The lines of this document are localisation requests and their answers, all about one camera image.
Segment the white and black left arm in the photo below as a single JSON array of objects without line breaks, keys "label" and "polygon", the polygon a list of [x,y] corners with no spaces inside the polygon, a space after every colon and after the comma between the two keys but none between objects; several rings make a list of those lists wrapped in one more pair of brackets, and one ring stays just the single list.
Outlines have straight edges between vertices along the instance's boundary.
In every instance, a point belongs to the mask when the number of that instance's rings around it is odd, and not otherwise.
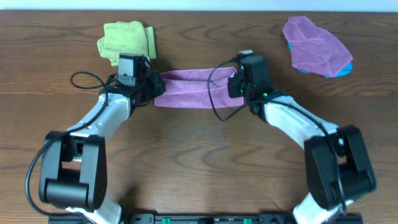
[{"label": "white and black left arm", "polygon": [[119,223],[122,208],[106,196],[106,143],[134,110],[165,92],[147,55],[120,54],[118,71],[98,85],[98,101],[75,125],[46,135],[39,199],[89,223]]}]

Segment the purple microfiber cloth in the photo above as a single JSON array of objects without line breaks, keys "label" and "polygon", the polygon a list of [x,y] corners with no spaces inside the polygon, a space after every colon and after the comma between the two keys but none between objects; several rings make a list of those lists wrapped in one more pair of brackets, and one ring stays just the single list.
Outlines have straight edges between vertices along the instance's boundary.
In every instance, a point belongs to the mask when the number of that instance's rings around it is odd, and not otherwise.
[{"label": "purple microfiber cloth", "polygon": [[211,68],[172,70],[161,73],[165,82],[165,92],[155,99],[154,104],[166,108],[211,109],[229,108],[243,105],[242,98],[230,98],[228,78],[236,71],[235,67],[219,68],[214,71],[207,83]]}]

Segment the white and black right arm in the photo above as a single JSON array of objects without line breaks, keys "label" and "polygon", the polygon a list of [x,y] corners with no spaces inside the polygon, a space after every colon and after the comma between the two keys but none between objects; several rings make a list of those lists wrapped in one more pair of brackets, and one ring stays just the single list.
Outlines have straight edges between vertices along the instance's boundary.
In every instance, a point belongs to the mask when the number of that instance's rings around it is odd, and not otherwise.
[{"label": "white and black right arm", "polygon": [[231,97],[243,96],[251,113],[303,150],[308,195],[292,212],[296,223],[332,223],[347,206],[376,189],[376,177],[361,131],[339,127],[274,90],[264,65],[241,63],[228,80]]}]

